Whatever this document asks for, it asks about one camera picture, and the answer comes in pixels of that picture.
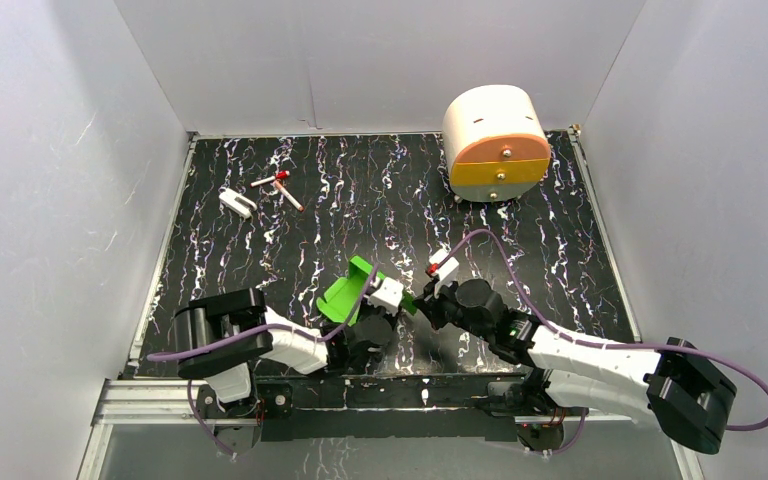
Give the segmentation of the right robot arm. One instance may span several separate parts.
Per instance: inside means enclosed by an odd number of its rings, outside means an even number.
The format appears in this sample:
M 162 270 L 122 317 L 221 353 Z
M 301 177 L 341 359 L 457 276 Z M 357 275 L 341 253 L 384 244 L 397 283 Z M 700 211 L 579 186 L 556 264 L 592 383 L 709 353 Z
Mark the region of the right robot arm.
M 413 304 L 433 328 L 456 326 L 484 340 L 501 360 L 541 371 L 523 387 L 525 405 L 537 414 L 596 409 L 654 425 L 698 453 L 721 448 L 737 389 L 687 341 L 671 337 L 649 350 L 548 327 L 507 306 L 482 279 L 432 281 Z

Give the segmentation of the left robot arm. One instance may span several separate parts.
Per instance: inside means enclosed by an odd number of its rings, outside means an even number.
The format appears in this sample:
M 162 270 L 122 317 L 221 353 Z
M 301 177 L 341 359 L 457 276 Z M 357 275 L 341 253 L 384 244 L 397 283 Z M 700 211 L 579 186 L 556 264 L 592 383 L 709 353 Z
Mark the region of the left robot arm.
M 177 375 L 202 380 L 202 413 L 250 416 L 262 401 L 255 363 L 313 377 L 359 374 L 380 361 L 403 311 L 399 293 L 370 290 L 350 318 L 304 327 L 279 315 L 258 289 L 193 300 L 174 321 Z

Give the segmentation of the round cream drawer cabinet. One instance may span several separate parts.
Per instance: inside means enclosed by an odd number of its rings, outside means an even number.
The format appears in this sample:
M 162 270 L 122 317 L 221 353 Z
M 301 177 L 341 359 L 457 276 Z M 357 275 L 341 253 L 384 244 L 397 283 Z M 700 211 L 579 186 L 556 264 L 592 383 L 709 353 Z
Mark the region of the round cream drawer cabinet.
M 528 93 L 483 85 L 457 96 L 445 111 L 446 172 L 458 202 L 517 199 L 545 176 L 551 148 Z

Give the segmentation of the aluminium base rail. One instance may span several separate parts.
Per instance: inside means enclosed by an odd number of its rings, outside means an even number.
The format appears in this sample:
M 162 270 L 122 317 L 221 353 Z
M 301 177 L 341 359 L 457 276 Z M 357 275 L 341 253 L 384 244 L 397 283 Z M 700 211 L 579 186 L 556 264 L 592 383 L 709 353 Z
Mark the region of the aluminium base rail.
M 97 424 L 194 424 L 255 426 L 262 420 L 297 419 L 304 413 L 442 413 L 476 410 L 519 421 L 594 415 L 657 424 L 644 394 L 614 394 L 570 374 L 548 382 L 525 374 L 436 374 L 347 376 L 329 379 L 262 377 L 250 398 L 232 406 L 219 403 L 203 381 L 171 378 L 114 380 L 102 391 L 94 412 Z

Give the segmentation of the small white plastic clip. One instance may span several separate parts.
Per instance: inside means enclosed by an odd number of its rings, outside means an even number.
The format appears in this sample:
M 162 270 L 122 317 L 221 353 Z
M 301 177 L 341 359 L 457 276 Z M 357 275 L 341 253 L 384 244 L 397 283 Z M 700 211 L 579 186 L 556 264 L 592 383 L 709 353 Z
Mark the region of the small white plastic clip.
M 232 189 L 225 189 L 219 194 L 220 202 L 244 219 L 251 219 L 257 210 L 257 204 Z

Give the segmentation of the red capped marker pen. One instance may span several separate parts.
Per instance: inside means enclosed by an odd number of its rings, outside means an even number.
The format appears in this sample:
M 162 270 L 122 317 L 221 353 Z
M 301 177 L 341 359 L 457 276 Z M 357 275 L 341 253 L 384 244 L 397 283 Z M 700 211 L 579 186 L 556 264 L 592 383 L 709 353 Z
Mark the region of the red capped marker pen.
M 262 178 L 262 179 L 258 179 L 258 180 L 255 180 L 255 181 L 251 182 L 250 183 L 250 187 L 251 188 L 257 188 L 257 187 L 269 184 L 269 183 L 277 181 L 277 180 L 285 179 L 289 175 L 290 175 L 289 171 L 281 170 L 281 171 L 276 172 L 274 175 L 271 175 L 271 176 L 268 176 L 268 177 L 265 177 L 265 178 Z

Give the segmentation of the pink tube pen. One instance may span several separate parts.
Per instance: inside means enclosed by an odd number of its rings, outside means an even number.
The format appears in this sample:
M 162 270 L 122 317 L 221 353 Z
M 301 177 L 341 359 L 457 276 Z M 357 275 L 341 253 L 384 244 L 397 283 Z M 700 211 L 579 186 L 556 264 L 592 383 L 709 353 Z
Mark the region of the pink tube pen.
M 298 201 L 298 199 L 290 193 L 290 191 L 284 186 L 280 180 L 273 182 L 275 189 L 299 212 L 303 212 L 305 207 Z

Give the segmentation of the green paper box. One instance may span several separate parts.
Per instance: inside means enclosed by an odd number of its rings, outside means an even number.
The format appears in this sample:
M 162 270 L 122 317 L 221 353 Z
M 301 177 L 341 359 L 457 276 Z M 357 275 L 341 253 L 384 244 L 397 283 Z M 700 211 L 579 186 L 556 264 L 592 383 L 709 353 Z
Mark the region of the green paper box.
M 364 293 L 361 293 L 372 269 L 373 265 L 369 261 L 359 255 L 353 256 L 349 260 L 347 275 L 339 277 L 326 289 L 324 295 L 316 300 L 318 312 L 332 322 L 353 325 L 358 319 L 360 308 L 364 305 L 371 306 L 367 303 L 366 295 L 369 293 L 373 281 L 376 278 L 388 277 L 378 271 Z M 398 315 L 403 311 L 411 315 L 415 314 L 417 307 L 413 301 L 412 294 L 404 286 L 404 295 Z

